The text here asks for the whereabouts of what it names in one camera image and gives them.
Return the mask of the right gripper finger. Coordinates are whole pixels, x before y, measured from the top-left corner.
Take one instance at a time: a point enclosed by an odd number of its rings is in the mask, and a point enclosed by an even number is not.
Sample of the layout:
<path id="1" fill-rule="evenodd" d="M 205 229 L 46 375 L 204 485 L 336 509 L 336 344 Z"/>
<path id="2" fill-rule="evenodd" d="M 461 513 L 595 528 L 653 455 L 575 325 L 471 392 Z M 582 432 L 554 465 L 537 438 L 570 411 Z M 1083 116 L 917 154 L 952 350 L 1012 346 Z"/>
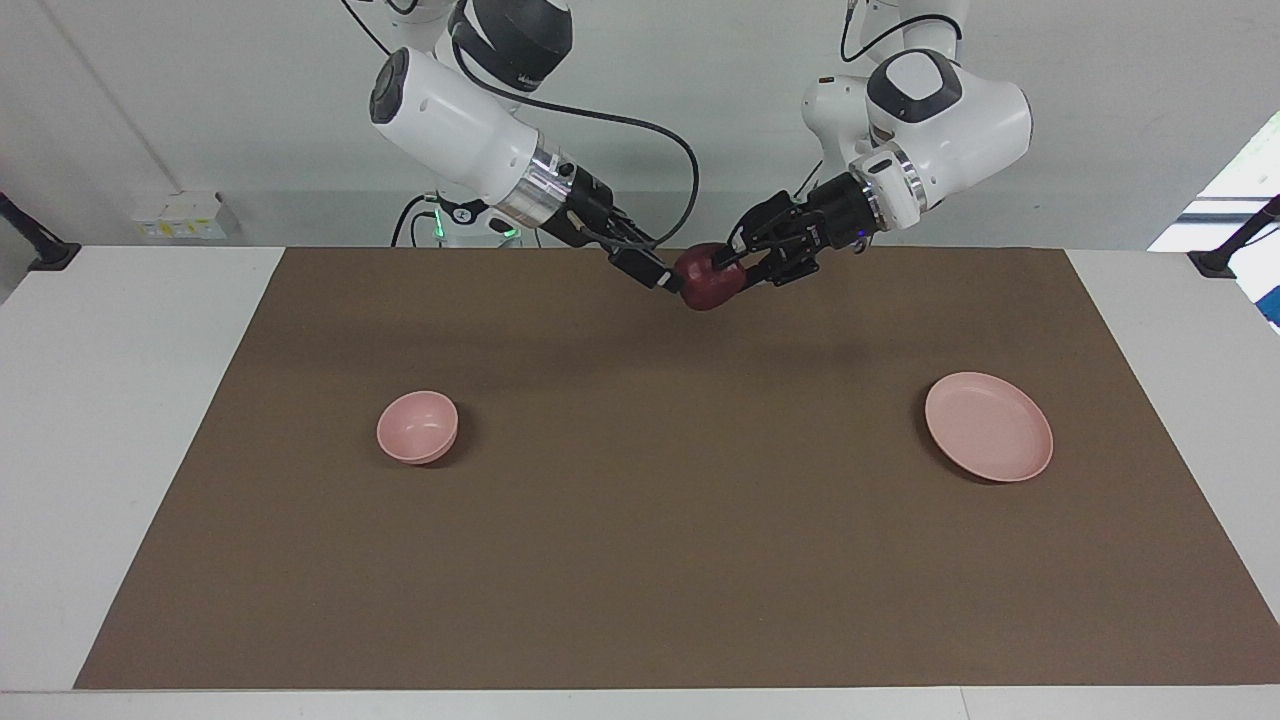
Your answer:
<path id="1" fill-rule="evenodd" d="M 605 246 L 611 251 L 653 250 L 659 245 L 659 240 L 643 231 L 623 210 L 611 209 L 605 219 Z"/>
<path id="2" fill-rule="evenodd" d="M 684 288 L 685 278 L 650 249 L 616 247 L 608 255 L 612 266 L 649 290 L 678 293 Z"/>

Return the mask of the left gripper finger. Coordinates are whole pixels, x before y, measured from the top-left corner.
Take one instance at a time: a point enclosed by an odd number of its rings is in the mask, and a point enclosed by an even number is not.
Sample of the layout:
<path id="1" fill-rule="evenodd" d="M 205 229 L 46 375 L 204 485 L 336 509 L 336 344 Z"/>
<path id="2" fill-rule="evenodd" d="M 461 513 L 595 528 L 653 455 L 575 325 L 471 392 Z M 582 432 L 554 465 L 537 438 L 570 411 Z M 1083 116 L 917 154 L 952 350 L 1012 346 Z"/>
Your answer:
<path id="1" fill-rule="evenodd" d="M 759 263 L 771 249 L 778 246 L 812 247 L 800 215 L 800 202 L 787 192 L 774 193 L 750 208 L 730 233 L 726 266 L 745 266 L 751 258 Z"/>
<path id="2" fill-rule="evenodd" d="M 819 269 L 817 251 L 813 247 L 778 246 L 745 270 L 744 288 L 750 290 L 759 284 L 781 287 L 809 277 Z"/>

